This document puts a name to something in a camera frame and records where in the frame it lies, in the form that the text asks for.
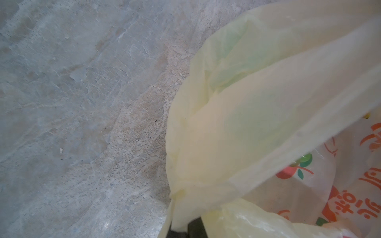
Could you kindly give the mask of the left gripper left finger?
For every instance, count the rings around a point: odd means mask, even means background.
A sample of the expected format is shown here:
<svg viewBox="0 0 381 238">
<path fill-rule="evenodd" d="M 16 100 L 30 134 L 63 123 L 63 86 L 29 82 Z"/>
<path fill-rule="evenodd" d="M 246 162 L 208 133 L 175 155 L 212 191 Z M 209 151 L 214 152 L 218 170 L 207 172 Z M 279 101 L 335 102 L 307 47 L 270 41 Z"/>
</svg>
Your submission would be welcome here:
<svg viewBox="0 0 381 238">
<path fill-rule="evenodd" d="M 188 238 L 187 232 L 175 232 L 172 231 L 171 228 L 168 230 L 168 234 L 166 235 L 166 238 Z"/>
</svg>

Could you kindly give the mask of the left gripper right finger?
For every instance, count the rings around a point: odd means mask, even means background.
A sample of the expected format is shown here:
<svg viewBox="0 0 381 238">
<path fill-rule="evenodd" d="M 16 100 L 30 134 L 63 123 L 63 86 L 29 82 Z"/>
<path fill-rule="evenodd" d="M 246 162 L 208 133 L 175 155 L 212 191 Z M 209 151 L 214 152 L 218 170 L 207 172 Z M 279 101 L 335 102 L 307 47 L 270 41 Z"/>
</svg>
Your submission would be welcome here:
<svg viewBox="0 0 381 238">
<path fill-rule="evenodd" d="M 187 238 L 208 238 L 201 217 L 188 224 Z"/>
</svg>

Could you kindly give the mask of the cream plastic shopping bag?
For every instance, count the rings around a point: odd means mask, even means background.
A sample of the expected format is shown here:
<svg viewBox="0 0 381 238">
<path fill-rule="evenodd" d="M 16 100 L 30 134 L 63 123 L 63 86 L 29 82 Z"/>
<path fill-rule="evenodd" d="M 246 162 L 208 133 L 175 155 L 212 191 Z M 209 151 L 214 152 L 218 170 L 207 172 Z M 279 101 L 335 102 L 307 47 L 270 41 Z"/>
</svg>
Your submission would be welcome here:
<svg viewBox="0 0 381 238">
<path fill-rule="evenodd" d="M 381 3 L 281 1 L 211 35 L 166 132 L 159 233 L 381 235 Z"/>
</svg>

